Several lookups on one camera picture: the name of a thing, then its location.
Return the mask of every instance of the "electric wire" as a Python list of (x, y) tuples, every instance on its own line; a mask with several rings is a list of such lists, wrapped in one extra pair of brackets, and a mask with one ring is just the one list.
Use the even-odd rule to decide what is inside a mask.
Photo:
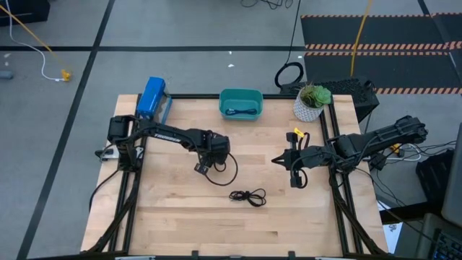
[(294, 45), (294, 36), (295, 36), (295, 29), (297, 28), (297, 21), (298, 21), (298, 13), (300, 11), (300, 3), (302, 0), (298, 0), (298, 5), (297, 5), (297, 12), (295, 14), (295, 22), (294, 22), (294, 28), (292, 29), (292, 38), (290, 39), (290, 47), (289, 47), (289, 55), (287, 55), (287, 60), (285, 64), (287, 65), (287, 62), (289, 62), (290, 59), (290, 54), (292, 53), (292, 47)]
[(100, 158), (100, 163), (103, 161), (103, 157), (104, 155), (106, 154), (106, 152), (109, 150), (109, 148), (111, 148), (114, 144), (109, 144), (108, 146), (104, 147), (103, 150), (101, 151), (101, 154), (100, 156), (98, 156)]
[(296, 66), (299, 69), (298, 77), (292, 82), (292, 84), (300, 82), (300, 80), (302, 80), (302, 78), (303, 78), (303, 74), (304, 74), (303, 65), (300, 62), (290, 62), (289, 63), (290, 54), (292, 53), (292, 47), (293, 47), (293, 44), (294, 44), (295, 29), (297, 28), (298, 13), (300, 11), (300, 3), (301, 3), (301, 1), (302, 0), (298, 0), (297, 12), (295, 14), (294, 28), (292, 30), (292, 38), (290, 40), (289, 54), (287, 55), (287, 60), (284, 63), (284, 65), (279, 69), (279, 71), (276, 73), (276, 76), (274, 77), (274, 84), (279, 88), (282, 87), (281, 84), (279, 83), (279, 76), (288, 67)]
[[(138, 160), (139, 158), (141, 158), (141, 156), (144, 154), (144, 149), (136, 156), (136, 159)], [(93, 190), (92, 192), (92, 195), (90, 196), (90, 202), (88, 204), (88, 212), (92, 209), (92, 203), (93, 203), (93, 197), (95, 197), (96, 193), (98, 192), (98, 190), (105, 184), (107, 183), (112, 177), (114, 177), (116, 175), (116, 173), (118, 173), (119, 171), (121, 171), (119, 168), (117, 168), (113, 173), (111, 173), (106, 179), (104, 179), (100, 184), (98, 184), (95, 188), (95, 190)]]
[(255, 191), (232, 191), (229, 198), (233, 201), (241, 202), (247, 200), (254, 207), (261, 207), (266, 204), (266, 191), (262, 188), (257, 188)]
[(384, 194), (388, 195), (388, 196), (391, 197), (391, 198), (394, 198), (394, 199), (396, 200), (396, 203), (397, 203), (400, 207), (407, 206), (403, 201), (401, 201), (400, 199), (398, 199), (398, 197), (396, 197), (396, 195), (393, 193), (393, 191), (392, 191), (387, 185), (385, 185), (382, 181), (380, 181), (381, 184), (382, 184), (385, 188), (387, 188), (387, 189), (390, 191), (391, 194), (389, 194), (388, 192), (384, 191), (384, 190), (382, 189), (382, 187), (380, 187), (380, 185), (374, 180), (373, 176), (372, 176), (370, 173), (368, 173), (367, 171), (365, 171), (365, 170), (363, 170), (363, 169), (359, 169), (358, 167), (355, 167), (354, 169), (355, 169), (355, 170), (359, 170), (359, 171), (363, 172), (364, 174), (366, 174), (366, 175), (370, 178), (370, 180), (372, 181), (372, 184), (375, 184), (375, 186), (377, 186)]
[[(271, 10), (276, 10), (279, 7), (282, 6), (282, 3), (284, 2), (284, 0), (277, 0), (276, 3), (272, 2), (272, 1), (269, 1), (269, 0), (254, 0), (254, 2), (252, 4), (249, 4), (249, 5), (244, 4), (244, 2), (245, 2), (245, 0), (240, 0), (240, 5), (243, 6), (243, 7), (246, 7), (246, 8), (254, 7), (259, 2), (263, 2), (263, 3), (267, 3)], [(292, 6), (293, 3), (294, 3), (294, 0), (285, 0), (284, 6), (287, 9), (289, 9)]]
[(365, 134), (367, 134), (367, 129), (369, 128), (369, 122), (370, 122), (370, 117), (372, 116), (372, 112), (374, 111), (370, 111), (369, 116), (367, 117), (366, 128), (364, 130)]
[(93, 190), (92, 192), (92, 195), (90, 196), (90, 202), (88, 204), (88, 212), (92, 209), (92, 203), (93, 203), (93, 197), (96, 195), (96, 193), (98, 192), (98, 190), (105, 184), (107, 183), (112, 177), (114, 177), (116, 175), (116, 173), (118, 173), (120, 170), (117, 169), (115, 170), (113, 173), (111, 173), (106, 179), (104, 179), (104, 181), (102, 181), (100, 184), (98, 184), (98, 186), (96, 186), (96, 188)]
[[(442, 153), (444, 153), (444, 152), (446, 152), (446, 151), (448, 151), (448, 150), (451, 150), (451, 148), (441, 149), (441, 150), (439, 150), (438, 152), (436, 152), (436, 153), (434, 153), (434, 154), (424, 154), (423, 156), (425, 156), (425, 157), (430, 157), (430, 156), (433, 156), (433, 155), (440, 155), (440, 154), (442, 154)], [(402, 158), (402, 159), (406, 159), (406, 158), (409, 158), (409, 157), (412, 157), (412, 156), (415, 156), (415, 155), (416, 155), (416, 154), (414, 154), (414, 155), (409, 155), (409, 156), (404, 157), (404, 158)], [(387, 162), (385, 165), (391, 165), (391, 164), (399, 163), (399, 162), (402, 162), (402, 161), (404, 161), (404, 160), (397, 160), (397, 161), (395, 161), (395, 162)]]
[(351, 66), (350, 73), (349, 73), (350, 77), (353, 77), (354, 58), (356, 57), (356, 50), (358, 48), (359, 38), (361, 37), (362, 28), (364, 27), (364, 23), (366, 22), (366, 18), (367, 18), (368, 14), (369, 14), (371, 6), (372, 6), (372, 0), (369, 0), (369, 2), (367, 3), (366, 12), (362, 16), (361, 25), (359, 26), (359, 31), (358, 31), (358, 34), (356, 36), (356, 41), (354, 42), (354, 45), (353, 45), (352, 66)]
[(421, 236), (423, 236), (424, 238), (428, 239), (432, 244), (434, 245), (437, 245), (438, 242), (436, 240), (434, 240), (433, 238), (429, 237), (428, 235), (425, 235), (422, 231), (416, 229), (415, 227), (413, 227), (411, 224), (409, 224), (407, 221), (404, 221), (403, 219), (401, 219), (400, 217), (396, 216), (396, 214), (394, 214), (391, 210), (387, 209), (385, 207), (385, 205), (381, 202), (381, 201), (378, 201), (377, 200), (377, 203), (379, 203), (382, 208), (388, 212), (391, 216), (393, 216), (394, 218), (396, 218), (399, 222), (402, 222), (403, 224), (407, 225), (408, 227), (410, 227), (412, 230), (414, 230), (415, 232), (417, 232), (418, 234), (420, 234)]
[(387, 160), (397, 160), (397, 161), (407, 161), (407, 162), (416, 162), (418, 160), (420, 160), (422, 158), (422, 155), (420, 153), (420, 150), (419, 148), (417, 148), (416, 145), (413, 145), (413, 144), (407, 144), (409, 145), (410, 148), (414, 149), (416, 151), (416, 154), (415, 155), (418, 155), (417, 158), (414, 158), (414, 159), (409, 159), (410, 157), (413, 157), (415, 155), (411, 155), (411, 156), (408, 156), (408, 157), (403, 157), (403, 158), (400, 158), (400, 157), (397, 157), (397, 158), (394, 158), (394, 157), (389, 157), (387, 158)]
[(43, 77), (45, 77), (46, 79), (49, 79), (49, 80), (56, 81), (56, 82), (64, 81), (64, 78), (52, 78), (52, 77), (48, 77), (48, 76), (45, 75), (44, 71), (45, 71), (45, 65), (46, 65), (46, 57), (45, 57), (45, 54), (42, 51), (40, 51), (39, 49), (37, 49), (37, 48), (35, 48), (35, 47), (31, 46), (31, 45), (28, 45), (26, 43), (21, 43), (21, 42), (15, 40), (13, 38), (13, 19), (14, 19), (21, 26), (23, 26), (24, 29), (26, 29), (26, 31), (29, 34), (31, 34), (40, 44), (42, 44), (45, 48), (47, 48), (48, 51), (50, 51), (50, 53), (52, 53), (55, 56), (55, 58), (57, 58), (56, 54), (44, 42), (42, 42), (37, 36), (35, 36), (32, 31), (30, 31), (24, 24), (22, 24), (22, 22), (19, 19), (17, 19), (11, 13), (11, 9), (9, 8), (9, 0), (5, 0), (5, 3), (6, 3), (6, 10), (2, 5), (0, 5), (0, 9), (2, 9), (4, 12), (6, 12), (9, 15), (9, 37), (12, 39), (12, 41), (14, 41), (15, 43), (20, 44), (22, 46), (29, 47), (29, 48), (33, 49), (34, 51), (37, 51), (38, 53), (40, 53), (40, 55), (42, 56), (42, 59), (43, 59), (42, 69), (41, 69), (41, 73), (42, 73)]
[(257, 112), (258, 112), (258, 111), (257, 111), (255, 108), (246, 109), (246, 110), (238, 110), (238, 109), (228, 108), (228, 109), (225, 111), (225, 114), (226, 114), (227, 116), (233, 116), (233, 115), (237, 115), (237, 114), (256, 115)]
[(377, 169), (375, 169), (375, 173), (376, 173), (376, 175), (377, 175), (377, 179), (378, 179), (378, 181), (380, 182), (380, 184), (381, 184), (382, 186), (384, 186), (384, 187), (390, 192), (390, 194), (387, 194), (386, 192), (384, 192), (384, 194), (387, 194), (387, 195), (389, 195), (391, 198), (395, 199), (396, 204), (399, 205), (400, 207), (406, 206), (406, 204), (405, 204), (403, 201), (401, 201), (400, 199), (398, 199), (398, 197), (394, 194), (394, 192), (391, 190), (391, 188), (388, 187), (387, 185), (385, 185), (384, 182), (382, 181), (382, 179), (380, 179), (380, 175), (379, 175), (380, 171), (377, 170)]
[(234, 174), (234, 176), (232, 177), (231, 181), (228, 181), (227, 183), (217, 183), (217, 182), (213, 181), (212, 179), (210, 179), (209, 175), (206, 174), (206, 175), (205, 175), (205, 178), (207, 178), (207, 180), (208, 180), (209, 182), (211, 182), (211, 183), (213, 183), (213, 184), (215, 184), (215, 185), (217, 185), (217, 186), (228, 186), (228, 185), (230, 185), (230, 184), (236, 179), (236, 177), (237, 177), (237, 172), (239, 171), (239, 167), (237, 166), (237, 160), (236, 160), (236, 158), (234, 158), (234, 156), (231, 155), (231, 153), (228, 153), (228, 155), (234, 160), (234, 164), (236, 164), (236, 171), (235, 171), (235, 174)]
[(457, 142), (457, 140), (453, 140), (453, 141), (450, 141), (450, 142), (447, 142), (447, 143), (444, 143), (444, 144), (432, 144), (432, 145), (425, 145), (425, 146), (420, 146), (420, 145), (417, 145), (417, 144), (415, 144), (415, 145), (419, 149), (422, 150), (422, 148), (434, 149), (434, 148), (443, 147), (443, 146), (446, 146), (446, 145), (455, 145), (456, 142)]

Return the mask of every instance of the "coiled black cable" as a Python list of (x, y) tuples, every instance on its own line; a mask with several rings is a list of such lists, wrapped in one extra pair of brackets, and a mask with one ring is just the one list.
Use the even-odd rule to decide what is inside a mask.
[[(263, 192), (263, 196), (257, 194), (258, 191)], [(241, 202), (247, 200), (250, 205), (254, 207), (261, 207), (266, 204), (266, 191), (262, 188), (257, 188), (255, 191), (233, 191), (230, 194), (230, 199), (233, 201)]]
[(278, 87), (278, 88), (281, 88), (281, 84), (279, 83), (279, 75), (281, 75), (281, 73), (287, 69), (288, 67), (290, 66), (296, 66), (298, 69), (299, 69), (299, 74), (298, 74), (298, 77), (290, 84), (294, 84), (294, 83), (298, 83), (302, 80), (303, 78), (303, 66), (300, 62), (290, 62), (289, 63), (289, 59), (290, 59), (290, 54), (292, 53), (292, 47), (294, 45), (294, 36), (295, 36), (295, 28), (297, 28), (297, 21), (298, 21), (298, 12), (300, 10), (300, 3), (302, 2), (302, 0), (298, 0), (298, 6), (297, 6), (297, 13), (295, 15), (295, 22), (294, 22), (294, 29), (292, 31), (292, 39), (290, 40), (290, 48), (289, 48), (289, 55), (287, 55), (287, 60), (286, 62), (284, 63), (284, 66), (282, 66), (282, 68), (279, 69), (279, 71), (276, 73), (276, 76), (274, 77), (274, 84)]
[(227, 116), (233, 116), (233, 115), (237, 115), (237, 114), (240, 114), (240, 113), (244, 113), (244, 114), (248, 114), (248, 115), (256, 115), (257, 110), (255, 108), (251, 108), (251, 109), (247, 109), (247, 110), (238, 110), (238, 109), (228, 108), (225, 111), (225, 114)]
[[(215, 185), (218, 185), (218, 186), (228, 186), (228, 185), (230, 185), (230, 184), (236, 179), (236, 177), (237, 177), (237, 172), (239, 172), (239, 167), (237, 166), (237, 160), (236, 160), (236, 158), (234, 158), (234, 156), (231, 155), (231, 153), (228, 153), (228, 155), (232, 158), (232, 160), (234, 160), (234, 164), (236, 164), (236, 171), (235, 171), (235, 173), (234, 173), (234, 177), (232, 177), (231, 181), (228, 181), (227, 183), (217, 183), (217, 182), (211, 180), (211, 179), (209, 178), (209, 176), (206, 174), (206, 175), (205, 175), (205, 178), (206, 178), (210, 183), (215, 184)], [(217, 172), (219, 172), (219, 173), (224, 172), (224, 171), (226, 170), (226, 163), (225, 163), (224, 165), (225, 165), (225, 167), (224, 167), (222, 170), (218, 170), (217, 165), (214, 163), (215, 170), (217, 170)]]

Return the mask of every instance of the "succulent plant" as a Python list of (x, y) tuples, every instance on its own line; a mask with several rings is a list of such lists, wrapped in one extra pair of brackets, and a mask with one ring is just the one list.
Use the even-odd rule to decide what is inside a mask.
[(331, 103), (331, 91), (323, 86), (307, 84), (300, 92), (300, 98), (310, 108), (320, 108)]

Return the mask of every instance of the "concrete floor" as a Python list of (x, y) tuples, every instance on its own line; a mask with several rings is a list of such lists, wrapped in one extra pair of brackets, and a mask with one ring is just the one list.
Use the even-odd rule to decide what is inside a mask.
[[(462, 12), (459, 0), (426, 0), (430, 12)], [(47, 22), (30, 28), (51, 46), (91, 46), (108, 0), (53, 0)], [(367, 0), (303, 0), (300, 14), (361, 14)], [(116, 0), (102, 46), (288, 46), (296, 6), (270, 10), (243, 8), (239, 0)], [(375, 0), (371, 14), (421, 14), (417, 0)], [(0, 28), (0, 46), (14, 45)], [(18, 26), (15, 38), (33, 43)], [(302, 46), (300, 21), (295, 45)], [(70, 83), (41, 77), (36, 52), (0, 52), (0, 70), (15, 73), (0, 81), (0, 259), (15, 259), (77, 90), (89, 52), (60, 52), (74, 71)], [(50, 55), (46, 74), (61, 67)], [(302, 53), (293, 53), (299, 60)], [(76, 254), (87, 223), (87, 205), (100, 164), (93, 152), (105, 143), (108, 119), (119, 94), (142, 92), (148, 77), (162, 77), (172, 93), (218, 93), (250, 87), (278, 93), (273, 77), (287, 52), (99, 52), (86, 85), (29, 258)], [(289, 71), (283, 77), (295, 77)], [(455, 139), (460, 95), (379, 95), (369, 129), (418, 116), (430, 130), (425, 144)], [(424, 201), (415, 162), (389, 165), (380, 173), (405, 203)]]

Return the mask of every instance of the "yellow clip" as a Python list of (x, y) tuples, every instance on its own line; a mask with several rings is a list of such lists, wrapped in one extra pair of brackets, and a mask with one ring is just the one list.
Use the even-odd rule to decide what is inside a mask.
[(298, 130), (297, 127), (295, 127), (294, 129), (294, 133), (296, 133), (299, 137), (302, 137), (302, 138), (305, 137), (305, 134), (302, 133), (300, 130)]
[(71, 80), (71, 74), (68, 73), (65, 69), (61, 70), (61, 75), (63, 75), (63, 79), (65, 82), (68, 82), (69, 80)]
[(396, 153), (396, 154), (398, 155), (398, 154), (399, 154), (399, 146), (400, 146), (400, 145), (401, 145), (401, 144), (394, 144), (394, 145), (390, 146), (390, 149), (392, 149), (393, 152)]

